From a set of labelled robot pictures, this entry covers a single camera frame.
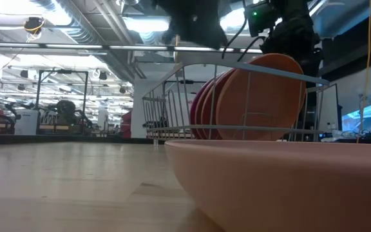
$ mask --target wooden table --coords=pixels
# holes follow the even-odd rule
[[[0,232],[221,231],[195,208],[158,148],[0,146]]]

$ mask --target dish rack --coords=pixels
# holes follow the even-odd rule
[[[245,108],[245,113],[242,115],[244,122],[239,125],[216,125],[210,124],[190,124],[190,109],[188,106],[184,107],[184,104],[189,104],[190,90],[187,89],[187,83],[190,81],[187,79],[187,73],[185,71],[186,66],[191,66],[195,64],[212,64],[214,65],[214,86],[213,86],[213,96],[215,94],[215,82],[218,78],[218,67],[228,67],[236,68],[252,72],[262,72],[269,73],[273,75],[279,75],[285,78],[297,79],[305,82],[315,83],[316,87],[306,88],[305,91],[305,104],[303,104],[301,109],[301,115],[299,115],[296,122],[289,128],[275,128],[275,127],[265,127],[265,126],[246,126],[246,115],[255,114],[256,112],[247,111]],[[166,84],[169,80],[173,80],[174,84],[171,85],[170,89],[166,89]],[[143,127],[146,128],[147,138],[153,139],[155,144],[158,144],[159,140],[172,140],[172,139],[195,139],[196,136],[191,131],[193,129],[205,129],[209,130],[209,138],[211,138],[212,130],[236,130],[243,131],[243,140],[245,140],[246,131],[284,131],[285,136],[282,138],[286,141],[318,141],[318,135],[324,132],[320,131],[318,128],[319,119],[321,115],[321,109],[323,104],[323,94],[326,88],[329,86],[329,82],[324,79],[310,77],[306,75],[300,75],[296,73],[284,72],[281,70],[275,70],[272,68],[266,68],[262,66],[256,66],[247,63],[238,63],[224,60],[201,60],[196,58],[194,61],[184,61],[177,64],[170,72],[168,72],[158,84],[150,88],[142,96],[142,103],[144,109],[145,124]],[[301,93],[299,94],[299,106],[301,105]],[[316,97],[316,107],[314,112],[314,124],[310,128],[305,128],[305,121],[307,114],[310,114],[307,109],[307,104],[309,101],[309,95],[311,93],[316,93],[320,97]],[[214,112],[214,97],[212,97],[211,103],[211,119],[213,122]],[[302,125],[299,124],[299,119],[303,119]]]

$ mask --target cable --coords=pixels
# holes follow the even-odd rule
[[[34,37],[34,35],[37,33],[37,31],[38,31],[38,29],[40,29],[43,25],[44,25],[44,23],[45,23],[45,21],[43,21],[43,23],[40,25],[40,26],[38,26],[37,28],[34,28],[34,29],[32,29],[31,31],[34,31],[35,30],[35,32],[33,33],[33,35],[31,35],[34,39],[30,39],[29,37],[28,37],[28,34],[27,34],[27,40],[26,40],[26,42],[25,43],[29,43],[30,41],[33,41],[33,40],[36,40],[36,39],[39,39],[39,38],[41,38],[41,36],[39,36],[38,38],[36,38],[36,37]],[[4,66],[2,66],[1,68],[0,68],[0,71],[1,70],[3,70],[4,68],[6,68],[15,58],[17,58],[17,56],[21,53],[21,52],[23,52],[23,50],[24,50],[24,48],[21,48],[20,50],[19,50],[19,52],[17,52],[11,59],[10,59],[10,61],[8,61]]]
[[[26,30],[26,31],[28,31],[28,32],[34,32],[33,34],[35,35],[36,33],[37,33],[37,31],[39,30],[39,29],[41,29],[43,26],[44,26],[44,24],[45,24],[45,19],[43,19],[44,21],[41,23],[41,25],[39,25],[39,26],[37,26],[37,27],[35,27],[35,28],[32,28],[32,29],[27,29],[27,28],[25,28],[25,24],[26,24],[26,22],[24,22],[24,29]]]
[[[259,40],[259,39],[262,39],[263,40],[263,42],[264,42],[264,40],[265,40],[265,37],[264,36],[258,36],[258,37],[256,37],[255,39],[253,39],[253,41],[251,41],[251,43],[247,46],[247,48],[244,50],[244,52],[242,53],[242,55],[237,59],[237,62],[240,62],[242,59],[243,59],[243,57],[244,57],[244,55],[249,51],[249,49],[251,48],[251,46],[257,41],[257,40]]]
[[[245,11],[245,8],[246,8],[245,0],[243,0],[242,2],[243,2],[244,11]],[[225,51],[228,49],[228,47],[230,47],[231,43],[241,34],[241,32],[244,30],[246,24],[247,24],[247,17],[244,14],[243,26],[239,29],[239,31],[233,36],[233,38],[231,38],[231,40],[225,46],[225,48],[222,52],[222,59],[224,59]]]
[[[366,105],[366,96],[367,96],[367,89],[368,89],[368,80],[370,77],[370,58],[371,58],[371,0],[369,2],[369,13],[368,13],[368,42],[367,42],[367,64],[366,64],[366,84],[365,84],[365,93],[363,94],[363,105],[360,108],[361,116],[360,116],[360,132],[363,131],[363,118],[365,116],[365,105]],[[357,135],[357,143],[360,141],[360,133]]]
[[[40,39],[41,36],[43,35],[43,32],[40,32],[37,37],[34,37],[34,35],[32,34],[27,34],[26,35],[26,38],[28,39],[27,41],[30,42],[30,41],[34,41],[34,40],[37,40],[37,39]]]

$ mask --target pipe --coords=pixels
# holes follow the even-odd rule
[[[127,42],[129,44],[134,44],[133,43],[133,40],[131,39],[131,37],[129,36],[129,34],[127,33],[127,30],[125,30],[125,24],[124,22],[121,21],[121,18],[119,18],[114,9],[112,9],[111,5],[109,4],[108,0],[101,0],[102,3],[104,4],[104,6],[106,7],[107,11],[111,14],[111,17],[114,19],[114,21],[116,22],[116,24],[118,25],[118,27],[121,29],[122,33],[124,34]]]
[[[98,0],[93,0],[93,2],[95,4],[95,6],[97,7],[97,9],[102,14],[102,16],[107,21],[107,23],[111,26],[111,28],[113,29],[113,31],[120,38],[120,40],[121,41],[124,41],[125,43],[128,43],[128,44],[133,44],[133,41],[131,40],[131,37],[129,36],[129,34],[127,33],[127,31],[124,29],[125,28],[124,23],[121,23],[121,21],[115,15],[115,12],[113,11],[113,9],[109,5],[109,3],[107,1],[102,0],[102,3],[104,4],[104,6],[106,6],[107,10],[110,12],[111,17],[114,19],[114,22],[119,26],[119,29],[115,27],[114,23],[111,21],[111,19],[109,18],[108,14],[105,12],[105,10],[101,6],[101,4],[98,2]],[[133,59],[134,59],[133,52],[128,52],[127,63],[128,64],[132,64],[133,72],[135,74],[137,74],[141,79],[146,79],[146,76],[142,72],[138,72],[137,71],[137,69],[139,69],[138,64],[131,62],[131,60],[133,60]]]
[[[139,33],[142,42],[146,45],[157,45],[158,39],[155,36],[155,32]]]
[[[63,30],[64,33],[68,34],[75,42],[79,44],[97,44],[105,43],[105,40],[98,34],[98,32],[92,27],[90,22],[84,17],[82,12],[75,6],[72,1],[58,1],[58,0],[30,0],[31,2],[45,8],[47,11],[55,11],[56,5],[53,1],[57,1],[61,8],[70,16],[73,21],[68,26],[79,27],[78,30]],[[134,72],[130,67],[127,66],[126,62],[119,59],[119,55],[115,52],[110,52],[108,55],[96,58],[105,62],[110,70],[118,75],[118,77],[124,81],[134,83]]]
[[[103,7],[98,2],[98,0],[93,0],[93,3],[95,5],[95,7],[97,7],[97,10],[102,14],[102,16],[104,17],[104,19],[107,21],[107,23],[109,24],[109,26],[111,27],[111,29],[113,29],[114,33],[118,36],[118,38],[121,41],[123,41],[125,43],[128,43],[128,40],[124,37],[124,35],[122,34],[121,30],[119,30],[114,25],[113,21],[109,18],[109,16],[107,15],[106,11],[103,9]]]

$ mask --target red plate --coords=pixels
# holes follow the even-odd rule
[[[197,93],[196,97],[193,100],[193,103],[191,104],[190,108],[190,125],[195,125],[196,124],[196,111],[197,111],[197,104],[199,99],[201,98],[201,95],[203,94],[203,91],[207,88],[207,86],[212,82],[213,80],[211,79],[210,81],[207,81],[202,87],[201,90]],[[201,139],[200,135],[197,133],[197,129],[191,129],[191,133],[196,137],[196,139]]]
[[[253,59],[250,64],[303,74],[291,57],[271,53]],[[246,126],[290,128],[298,118],[305,97],[305,82],[261,72],[236,70],[220,93],[216,109],[219,125],[244,125],[244,113],[249,89]],[[222,139],[242,140],[243,131],[218,130]],[[278,140],[284,131],[246,131],[246,140]]]
[[[214,96],[214,115],[211,115],[211,103],[213,99],[213,87],[212,86],[209,91],[207,92],[207,97],[205,97],[203,107],[202,107],[202,114],[201,114],[201,124],[203,125],[210,125],[210,118],[213,117],[212,125],[216,125],[216,117],[215,117],[215,112],[217,109],[217,101],[218,97],[220,96],[220,93],[226,84],[227,80],[230,78],[230,76],[233,74],[233,72],[236,69],[233,68],[232,70],[229,70],[225,74],[223,74],[216,82],[216,91],[215,91],[215,96]],[[203,129],[204,137],[209,138],[210,136],[210,130],[208,129]],[[218,133],[217,129],[212,129],[211,130],[211,139],[222,139],[220,134]]]
[[[217,79],[221,78],[223,74],[220,74],[217,76]],[[201,114],[202,114],[202,108],[203,108],[203,103],[204,103],[204,99],[207,97],[207,94],[209,92],[209,90],[211,89],[211,87],[213,86],[213,80],[211,79],[210,80],[210,83],[207,84],[207,86],[205,87],[204,90],[202,90],[202,94],[197,102],[197,107],[196,107],[196,113],[195,113],[195,124],[196,125],[201,125]],[[196,129],[196,138],[197,139],[208,139],[205,135],[204,135],[204,131],[203,129]]]

